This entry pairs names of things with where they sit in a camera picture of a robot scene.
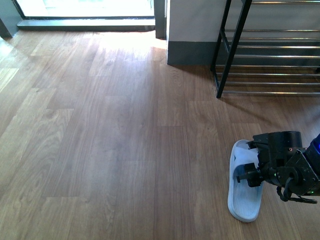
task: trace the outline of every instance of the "black metal frame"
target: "black metal frame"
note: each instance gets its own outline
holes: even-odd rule
[[[218,99],[221,98],[222,92],[224,90],[224,87],[225,87],[225,84],[227,81],[227,77],[228,77],[228,74],[229,74],[229,71],[231,68],[231,64],[232,64],[232,61],[234,60],[235,53],[236,53],[236,50],[238,47],[238,43],[239,43],[242,31],[244,29],[246,19],[247,19],[248,13],[249,13],[249,9],[250,9],[251,3],[252,3],[252,0],[242,0],[243,4],[242,4],[240,17],[238,19],[236,31],[234,32],[231,47],[229,47],[229,43],[228,43],[226,33],[225,33],[225,27],[226,27],[226,22],[228,19],[231,1],[232,0],[227,0],[226,4],[225,4],[223,18],[222,18],[222,22],[221,22],[220,31],[219,31],[219,36],[218,36],[218,40],[217,40],[217,43],[215,46],[215,50],[214,50],[214,54],[213,54],[213,58],[212,58],[212,63],[211,63],[211,67],[210,67],[210,70],[212,71],[213,76],[214,76],[214,81],[215,81],[216,88],[217,88],[216,97]],[[216,63],[217,63],[218,52],[219,52],[222,40],[223,40],[225,49],[228,53],[228,58],[225,63],[225,66],[224,66],[221,81],[219,82],[217,72],[216,72]]]
[[[237,26],[236,29],[234,31],[234,35],[233,35],[233,39],[232,39],[232,43],[231,46],[229,45],[228,42],[228,38],[226,37],[226,32],[230,32],[231,30],[229,29],[225,29],[226,26],[226,22],[227,22],[227,18],[228,18],[228,14],[229,14],[229,10],[230,10],[230,6],[231,6],[231,2],[232,0],[227,0],[226,4],[225,4],[225,8],[224,8],[224,13],[223,13],[223,18],[222,18],[222,22],[221,22],[221,26],[220,26],[220,30],[219,30],[219,34],[218,34],[218,39],[217,39],[217,43],[215,46],[215,50],[213,53],[213,58],[212,58],[212,63],[210,66],[210,70],[213,74],[213,78],[214,78],[214,82],[215,82],[215,86],[216,86],[216,90],[217,90],[217,94],[216,97],[217,98],[221,98],[224,87],[226,85],[226,81],[227,78],[229,76],[229,71],[231,69],[232,63],[234,58],[274,58],[274,59],[320,59],[320,56],[314,56],[314,55],[257,55],[257,54],[236,54],[236,50],[238,48],[238,44],[242,35],[242,32],[303,32],[303,33],[312,33],[312,32],[320,32],[320,30],[275,30],[275,29],[271,29],[271,30],[256,30],[256,29],[251,29],[251,30],[244,30],[244,25],[246,23],[246,19],[250,10],[250,6],[251,5],[277,5],[277,4],[297,4],[297,5],[303,5],[303,4],[320,4],[319,0],[296,0],[296,1],[252,1],[252,0],[241,0],[242,1],[242,9],[240,12],[240,16],[238,18],[238,22],[237,22]],[[282,38],[242,38],[242,39],[250,39],[250,40],[280,40]],[[295,39],[294,37],[286,37],[285,39],[290,39],[290,40],[300,40],[302,38],[298,38]],[[320,38],[308,38],[308,37],[304,37],[302,41],[304,40],[320,40]],[[221,42],[223,42],[224,48],[227,52],[227,60],[225,62],[225,64],[223,65],[224,69],[223,72],[219,72],[217,73],[216,67],[219,66],[221,67],[221,65],[217,64],[217,58],[218,58],[218,53],[220,50],[220,46],[221,46]],[[303,49],[308,49],[308,48],[314,48],[314,49],[320,49],[319,45],[316,46],[299,46],[300,48]],[[261,45],[251,45],[251,46],[247,46],[247,45],[240,45],[239,48],[247,48],[247,49],[257,49],[257,48],[265,48],[265,49],[281,49],[281,48],[286,48],[286,49],[290,49],[290,45],[286,45],[286,46],[261,46]],[[320,67],[318,67],[319,65],[317,64],[317,66],[293,66],[293,65],[286,65],[286,66],[271,66],[271,65],[266,65],[266,67],[286,67],[286,68],[291,68],[291,67],[301,67],[301,68],[315,68],[315,72],[314,74],[274,74],[274,73],[231,73],[233,76],[244,76],[244,75],[248,75],[248,76],[253,76],[253,75],[258,75],[258,76],[292,76],[292,77],[297,77],[297,76],[304,76],[304,77],[313,77],[313,76],[319,76],[320,73]],[[305,85],[305,86],[320,86],[320,82],[307,82],[307,83],[285,83],[285,82],[230,82],[233,84],[251,84],[251,85],[257,85],[257,84],[261,84],[261,85]],[[243,91],[227,91],[228,93],[250,93],[250,94],[304,94],[304,95],[310,95],[310,94],[317,94],[319,95],[320,92],[243,92]]]

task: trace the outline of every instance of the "floor plank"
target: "floor plank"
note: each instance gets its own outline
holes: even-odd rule
[[[24,239],[30,226],[35,227],[30,222],[38,208],[71,114],[69,109],[44,112],[21,158],[21,167],[16,170],[14,179],[1,198],[1,219],[5,221],[0,225],[0,239]]]
[[[22,156],[38,128],[54,89],[32,88],[0,138],[0,196],[8,188],[23,162]]]
[[[320,98],[217,99],[208,66],[166,52],[154,31],[0,39],[0,239],[318,239],[319,206],[269,183],[252,223],[227,199],[234,143],[301,131],[308,147]]]

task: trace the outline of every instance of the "white slipper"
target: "white slipper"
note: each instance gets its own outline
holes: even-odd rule
[[[229,169],[228,208],[238,220],[250,223],[257,219],[261,204],[261,186],[249,187],[247,180],[237,182],[237,176],[245,174],[244,165],[254,163],[258,167],[258,150],[249,149],[248,140],[237,141],[232,148]]]

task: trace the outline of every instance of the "glass door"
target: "glass door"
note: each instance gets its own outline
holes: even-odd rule
[[[154,17],[154,0],[15,0],[25,17]]]

